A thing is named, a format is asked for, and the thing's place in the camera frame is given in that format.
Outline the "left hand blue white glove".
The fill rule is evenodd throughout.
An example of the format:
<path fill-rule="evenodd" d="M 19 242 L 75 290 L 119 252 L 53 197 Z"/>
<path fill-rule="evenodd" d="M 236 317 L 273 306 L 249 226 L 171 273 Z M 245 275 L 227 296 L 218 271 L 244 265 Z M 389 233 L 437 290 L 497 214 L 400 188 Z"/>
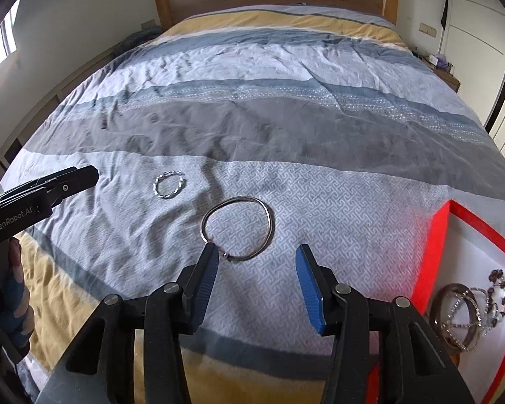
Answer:
<path fill-rule="evenodd" d="M 12 237 L 0 244 L 0 348 L 14 364 L 30 350 L 34 313 L 30 291 L 24 282 L 22 247 Z"/>

